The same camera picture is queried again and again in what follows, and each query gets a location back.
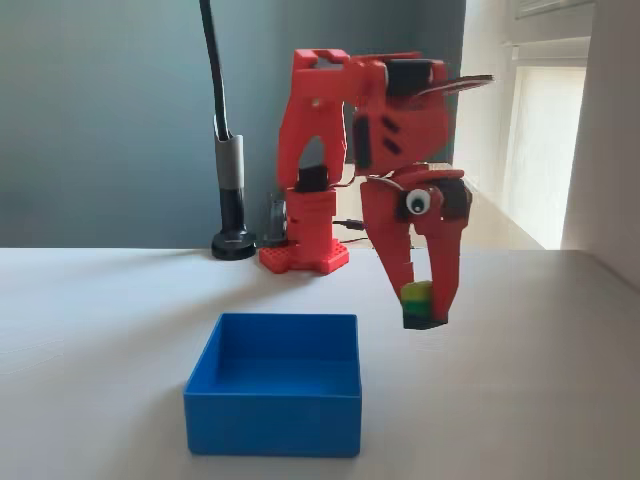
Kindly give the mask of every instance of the blue box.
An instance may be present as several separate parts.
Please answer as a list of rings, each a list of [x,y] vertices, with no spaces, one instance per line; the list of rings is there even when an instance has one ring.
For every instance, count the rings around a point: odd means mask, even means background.
[[[356,316],[221,315],[184,389],[184,410],[195,454],[356,456]]]

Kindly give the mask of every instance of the lamp base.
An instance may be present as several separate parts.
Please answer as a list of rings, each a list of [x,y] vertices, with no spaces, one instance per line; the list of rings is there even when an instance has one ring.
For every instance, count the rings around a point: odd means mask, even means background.
[[[213,237],[211,253],[218,260],[244,260],[256,254],[256,237],[247,231],[220,232]]]

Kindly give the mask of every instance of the googly eye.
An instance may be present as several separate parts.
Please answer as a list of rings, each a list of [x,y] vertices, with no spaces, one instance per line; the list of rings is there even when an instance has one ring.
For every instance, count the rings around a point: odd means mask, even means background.
[[[411,190],[407,195],[407,209],[413,215],[424,215],[429,211],[431,195],[426,190]]]

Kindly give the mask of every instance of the white table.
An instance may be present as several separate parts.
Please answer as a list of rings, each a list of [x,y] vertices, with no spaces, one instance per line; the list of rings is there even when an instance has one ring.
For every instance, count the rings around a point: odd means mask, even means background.
[[[2,479],[640,478],[640,295],[582,254],[465,253],[427,332],[368,250],[327,277],[140,250],[4,250],[0,271]],[[189,454],[181,389],[223,311],[358,315],[358,458]]]

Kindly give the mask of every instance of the black cable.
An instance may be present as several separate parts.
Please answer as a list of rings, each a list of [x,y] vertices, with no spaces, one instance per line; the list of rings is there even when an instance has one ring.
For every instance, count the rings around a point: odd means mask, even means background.
[[[202,14],[202,27],[204,28],[204,38],[207,42],[209,63],[211,64],[211,78],[213,79],[216,135],[219,140],[224,142],[229,140],[231,135],[227,128],[227,109],[224,103],[222,69],[220,68],[216,32],[213,28],[213,15],[211,14],[211,5],[209,1],[210,0],[200,0],[200,13]]]
[[[364,222],[362,220],[334,220],[333,221],[334,225],[342,225],[343,227],[346,227],[349,230],[364,230],[365,229],[365,225]]]
[[[369,240],[369,238],[367,237],[352,238],[351,240],[342,240],[340,243],[353,243],[353,242],[359,242],[360,240]]]

